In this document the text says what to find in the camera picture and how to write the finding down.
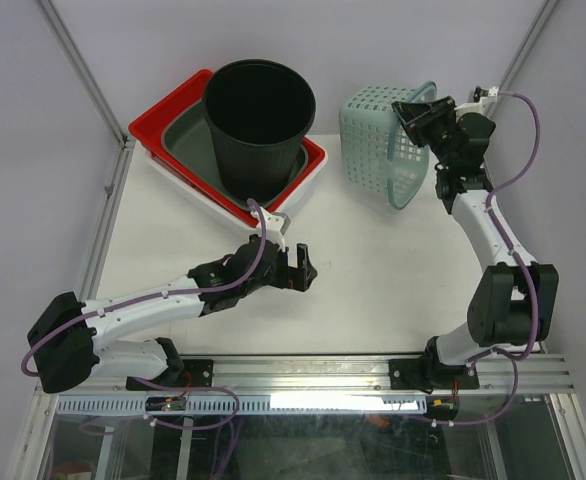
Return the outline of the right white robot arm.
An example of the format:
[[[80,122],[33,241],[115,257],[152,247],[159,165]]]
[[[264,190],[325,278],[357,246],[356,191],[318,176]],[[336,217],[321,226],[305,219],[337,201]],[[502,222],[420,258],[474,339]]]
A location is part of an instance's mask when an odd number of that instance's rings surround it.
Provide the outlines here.
[[[406,388],[425,393],[455,388],[486,356],[526,359],[550,330],[559,273],[517,240],[484,166],[496,128],[484,111],[495,99],[482,90],[461,106],[451,97],[392,105],[408,139],[435,155],[437,197],[466,234],[483,269],[465,322],[431,338],[420,357],[390,362],[392,382]]]

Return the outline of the teal perforated plastic basket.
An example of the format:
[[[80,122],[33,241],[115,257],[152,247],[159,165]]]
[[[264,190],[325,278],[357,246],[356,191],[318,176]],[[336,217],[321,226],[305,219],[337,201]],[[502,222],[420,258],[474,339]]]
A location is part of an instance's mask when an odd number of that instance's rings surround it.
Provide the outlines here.
[[[420,190],[429,151],[415,146],[392,108],[395,102],[433,101],[437,86],[369,85],[347,99],[339,112],[341,158],[349,181],[404,209]]]

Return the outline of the large black plastic bucket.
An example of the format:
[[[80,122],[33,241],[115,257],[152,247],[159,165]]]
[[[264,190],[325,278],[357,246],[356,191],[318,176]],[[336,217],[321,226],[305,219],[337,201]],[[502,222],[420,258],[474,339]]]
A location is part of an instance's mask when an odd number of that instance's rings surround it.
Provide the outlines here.
[[[309,83],[274,61],[239,60],[211,76],[202,103],[224,187],[241,199],[277,197],[315,119]]]

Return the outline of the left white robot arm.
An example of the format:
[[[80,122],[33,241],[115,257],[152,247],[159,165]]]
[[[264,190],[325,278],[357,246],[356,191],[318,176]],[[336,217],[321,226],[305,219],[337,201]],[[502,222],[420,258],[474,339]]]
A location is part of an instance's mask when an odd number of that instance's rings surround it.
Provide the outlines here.
[[[62,393],[98,377],[174,387],[183,362],[173,341],[134,342],[131,335],[233,308],[262,287],[305,292],[317,271],[306,245],[297,245],[296,258],[296,265],[290,265],[286,248],[252,235],[235,253],[143,293],[93,301],[61,293],[28,332],[30,349],[21,370],[38,378],[47,393]]]

